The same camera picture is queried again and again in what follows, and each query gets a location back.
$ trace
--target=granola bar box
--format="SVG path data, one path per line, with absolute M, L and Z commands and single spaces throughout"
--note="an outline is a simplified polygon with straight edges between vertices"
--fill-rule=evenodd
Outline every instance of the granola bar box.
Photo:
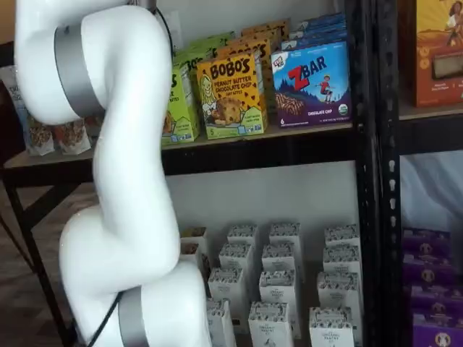
M 272 70 L 281 127 L 351 120 L 345 41 L 275 52 Z
M 208 139 L 264 133 L 268 120 L 259 52 L 201 61 L 197 81 Z

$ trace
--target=bobo's logo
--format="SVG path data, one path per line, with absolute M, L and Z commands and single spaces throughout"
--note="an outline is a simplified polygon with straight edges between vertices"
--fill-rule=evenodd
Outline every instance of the bobo's logo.
M 310 84 L 309 76 L 326 69 L 326 67 L 325 57 L 319 56 L 307 65 L 300 65 L 293 70 L 289 70 L 288 77 L 290 80 L 294 80 L 294 89 L 301 90 Z
M 436 335 L 436 343 L 439 347 L 449 347 L 451 344 L 450 336 L 445 333 L 439 333 Z
M 235 72 L 245 74 L 250 70 L 249 61 L 249 59 L 240 59 L 226 64 L 213 65 L 211 66 L 212 79 L 215 80 L 219 75 L 231 77 Z

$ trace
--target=shelf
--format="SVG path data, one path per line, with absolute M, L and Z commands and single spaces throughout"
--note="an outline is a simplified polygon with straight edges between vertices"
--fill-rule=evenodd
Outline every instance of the shelf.
M 399 101 L 401 155 L 463 150 L 463 103 L 417 108 Z
M 265 134 L 207 140 L 205 135 L 162 151 L 166 175 L 291 166 L 354 160 L 356 142 L 352 124 L 279 129 Z M 31 157 L 26 152 L 4 164 L 4 179 L 16 187 L 89 182 L 93 150 L 81 155 L 50 153 Z

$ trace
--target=cookie image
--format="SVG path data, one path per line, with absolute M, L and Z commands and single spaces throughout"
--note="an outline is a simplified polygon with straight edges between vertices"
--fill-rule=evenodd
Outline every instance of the cookie image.
M 429 59 L 426 58 L 426 59 L 421 59 L 420 60 L 420 68 L 422 70 L 426 70 L 427 68 L 429 67 Z
M 425 47 L 421 47 L 420 50 L 419 50 L 419 52 L 420 52 L 420 56 L 421 56 L 422 58 L 425 58 L 426 56 L 429 56 L 429 47 L 426 47 L 426 46 L 425 46 Z
M 433 252 L 433 248 L 430 244 L 421 244 L 420 252 L 423 254 L 431 254 Z
M 233 98 L 222 98 L 217 101 L 217 109 L 212 117 L 217 125 L 230 125 L 241 122 L 241 102 Z
M 432 270 L 426 269 L 421 272 L 421 278 L 428 283 L 434 282 L 436 276 Z

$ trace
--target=black cable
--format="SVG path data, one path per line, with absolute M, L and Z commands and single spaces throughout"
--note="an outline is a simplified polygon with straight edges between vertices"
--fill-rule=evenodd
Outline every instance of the black cable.
M 98 338 L 100 337 L 101 332 L 103 331 L 104 327 L 106 326 L 106 323 L 109 321 L 109 317 L 113 314 L 114 310 L 116 309 L 117 304 L 121 301 L 122 294 L 124 294 L 123 291 L 119 292 L 119 293 L 116 295 L 116 298 L 115 298 L 113 304 L 111 305 L 111 307 L 109 307 L 108 313 L 106 313 L 106 316 L 103 318 L 103 322 L 101 322 L 100 326 L 99 326 L 98 329 L 95 331 L 95 334 L 93 334 L 92 340 L 91 340 L 90 343 L 88 344 L 88 347 L 93 347 L 93 345 L 95 344 L 95 342 L 96 342 L 96 341 L 98 340 Z

